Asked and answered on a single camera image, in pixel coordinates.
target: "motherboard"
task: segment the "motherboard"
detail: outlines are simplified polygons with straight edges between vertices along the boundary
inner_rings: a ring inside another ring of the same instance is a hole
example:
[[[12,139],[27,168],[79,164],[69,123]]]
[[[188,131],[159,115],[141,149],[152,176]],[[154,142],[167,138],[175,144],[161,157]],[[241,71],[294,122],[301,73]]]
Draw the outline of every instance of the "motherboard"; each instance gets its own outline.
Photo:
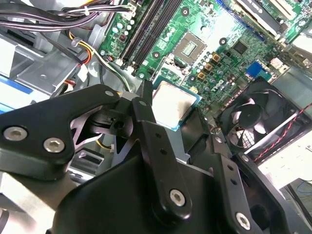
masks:
[[[131,11],[115,16],[101,53],[139,79],[167,80],[200,96],[204,114],[226,108],[258,76],[283,73],[284,48],[312,16],[310,0],[126,4]]]

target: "yellow wire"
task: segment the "yellow wire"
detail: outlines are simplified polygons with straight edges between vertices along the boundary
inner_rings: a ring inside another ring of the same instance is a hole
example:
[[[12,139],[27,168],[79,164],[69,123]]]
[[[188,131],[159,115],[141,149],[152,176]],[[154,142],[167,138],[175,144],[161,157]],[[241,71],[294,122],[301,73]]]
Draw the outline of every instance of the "yellow wire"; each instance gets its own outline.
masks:
[[[105,150],[111,150],[110,148],[106,147],[105,145],[103,145],[99,140],[96,140],[96,143],[103,149]]]
[[[92,1],[94,1],[94,0],[87,0],[85,4],[88,4],[88,3],[92,2]]]

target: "black ram slot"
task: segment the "black ram slot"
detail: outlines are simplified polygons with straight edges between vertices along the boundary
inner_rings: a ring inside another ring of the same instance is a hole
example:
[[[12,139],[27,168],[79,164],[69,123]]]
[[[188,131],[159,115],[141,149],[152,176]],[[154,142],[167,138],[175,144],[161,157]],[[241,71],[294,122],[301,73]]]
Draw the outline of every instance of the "black ram slot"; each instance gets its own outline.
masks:
[[[182,0],[172,0],[166,4],[163,12],[158,18],[157,23],[152,28],[150,34],[145,39],[143,45],[139,48],[138,54],[136,54],[134,58],[135,68],[137,69],[145,60],[152,47],[157,42],[160,34],[167,26],[169,20],[171,20],[172,16],[176,13],[176,10],[180,6]]]
[[[127,63],[132,56],[134,50],[137,48],[137,45],[143,38],[146,30],[151,25],[152,20],[154,19],[155,15],[163,5],[164,0],[154,0],[148,10],[145,12],[142,21],[140,22],[140,26],[137,28],[135,34],[132,36],[130,42],[123,50],[121,54],[121,59],[124,63]]]

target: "fan blade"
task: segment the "fan blade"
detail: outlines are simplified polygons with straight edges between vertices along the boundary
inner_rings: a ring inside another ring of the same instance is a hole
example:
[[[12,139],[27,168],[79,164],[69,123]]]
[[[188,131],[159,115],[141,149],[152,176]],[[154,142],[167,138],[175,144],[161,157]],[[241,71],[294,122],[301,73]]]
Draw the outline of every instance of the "fan blade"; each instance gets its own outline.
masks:
[[[267,93],[251,93],[248,94],[250,98],[253,99],[255,104],[258,104],[263,110],[265,110],[268,99],[269,99],[269,94]]]
[[[264,138],[266,136],[266,134],[261,134],[259,132],[257,132],[256,129],[253,130],[253,140],[254,143],[256,144],[257,142],[259,142],[262,138]]]
[[[239,147],[244,147],[244,144],[243,144],[244,132],[245,132],[245,130],[243,131],[242,135],[240,135],[240,138],[238,140],[237,146],[239,146]]]
[[[239,106],[239,107],[235,108],[235,109],[232,111],[232,113],[233,113],[233,112],[243,112],[243,111],[246,111],[246,110],[248,110],[248,108],[249,108],[250,106],[253,106],[253,104],[247,104],[247,105]]]
[[[277,112],[281,112],[281,109],[284,108],[285,101],[274,91],[269,91],[268,102],[265,106],[265,111],[268,114],[268,118],[275,115]]]

